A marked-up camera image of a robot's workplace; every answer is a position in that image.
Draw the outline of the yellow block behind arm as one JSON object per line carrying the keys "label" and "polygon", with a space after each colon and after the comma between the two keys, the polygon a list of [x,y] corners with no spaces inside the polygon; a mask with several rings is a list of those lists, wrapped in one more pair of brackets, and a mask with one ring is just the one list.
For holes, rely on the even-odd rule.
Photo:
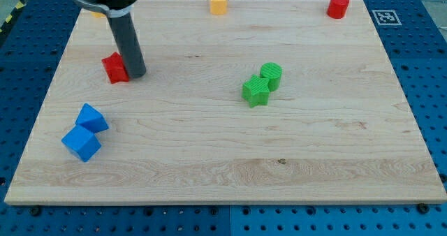
{"label": "yellow block behind arm", "polygon": [[105,18],[103,13],[91,12],[91,15],[95,18]]}

